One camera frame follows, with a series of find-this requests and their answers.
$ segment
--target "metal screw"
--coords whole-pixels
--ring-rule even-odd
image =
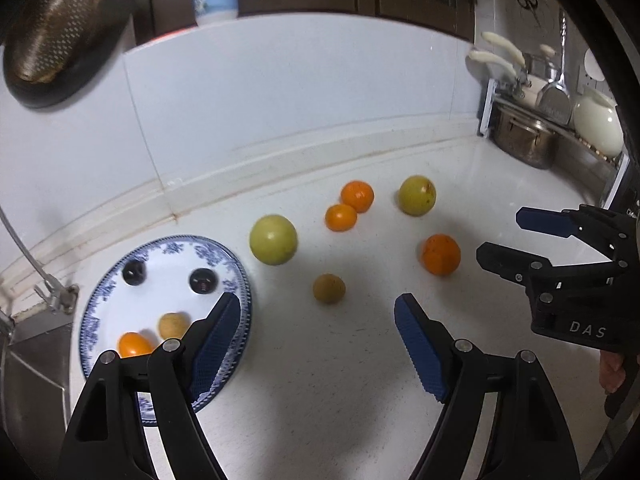
[[[461,352],[471,352],[471,349],[473,348],[473,344],[471,343],[471,341],[467,341],[466,339],[458,339],[456,341],[456,348],[458,350],[460,350]]]
[[[536,355],[531,350],[520,352],[520,358],[526,363],[534,363],[536,361]]]
[[[174,352],[180,347],[179,339],[167,339],[162,343],[162,350],[165,352]]]
[[[103,365],[108,365],[115,358],[116,358],[116,352],[114,352],[113,350],[107,350],[106,352],[102,352],[100,354],[100,362]]]

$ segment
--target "metal faucet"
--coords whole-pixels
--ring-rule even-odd
[[[44,279],[44,284],[48,290],[48,294],[45,294],[41,288],[35,285],[33,288],[36,291],[36,294],[40,296],[50,310],[53,312],[65,312],[66,314],[71,314],[76,308],[76,302],[78,301],[78,286],[64,286],[60,281],[45,272],[42,266],[36,261],[33,255],[29,252],[27,247],[22,243],[18,233],[15,232],[15,229],[12,227],[9,219],[4,214],[2,207],[0,206],[0,220],[7,232],[14,240],[15,244],[24,254],[24,257],[27,258],[27,261],[36,269],[37,273],[42,276]],[[8,316],[2,310],[0,310],[0,332],[3,332],[7,336],[11,336],[14,332],[15,321],[11,316]]]

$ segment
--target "blue and white plate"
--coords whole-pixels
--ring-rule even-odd
[[[146,280],[127,285],[122,267],[129,260],[146,262]],[[218,276],[218,286],[210,294],[196,294],[189,286],[191,272],[209,267]],[[155,346],[161,343],[158,320],[167,312],[181,312],[190,321],[207,317],[223,292],[240,299],[240,325],[229,345],[222,366],[208,392],[193,403],[197,412],[222,389],[244,350],[251,324],[251,291],[246,273],[236,256],[225,246],[192,235],[160,238],[131,251],[100,280],[89,298],[80,325],[80,361],[84,378],[89,376],[105,350],[117,349],[125,332],[140,332]],[[138,394],[144,426],[155,426],[156,416],[149,394]]]

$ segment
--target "white ceramic pot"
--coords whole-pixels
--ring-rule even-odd
[[[624,139],[616,103],[589,86],[578,97],[572,116],[575,131],[596,150],[606,156],[617,156]]]
[[[529,75],[529,81],[531,82],[531,86],[522,86],[523,95],[516,95],[514,96],[514,99],[524,107],[536,110],[538,94],[546,86],[548,81],[534,75]]]

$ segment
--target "dish rack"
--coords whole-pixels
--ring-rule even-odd
[[[480,119],[480,125],[478,128],[478,135],[489,139],[491,137],[490,119],[494,107],[498,110],[506,110],[508,112],[516,112],[518,114],[525,115],[537,121],[540,121],[546,128],[557,133],[559,136],[564,137],[579,150],[589,153],[596,160],[607,164],[610,167],[609,177],[605,183],[604,191],[600,197],[599,206],[608,209],[611,206],[613,198],[615,197],[622,179],[629,167],[629,156],[626,153],[626,148],[618,156],[606,156],[599,152],[594,146],[584,140],[575,130],[567,126],[562,126],[553,122],[552,120],[542,116],[535,110],[525,108],[510,97],[500,94],[500,82],[496,79],[489,79],[487,85],[486,97],[484,99],[484,105],[482,108],[482,115]]]

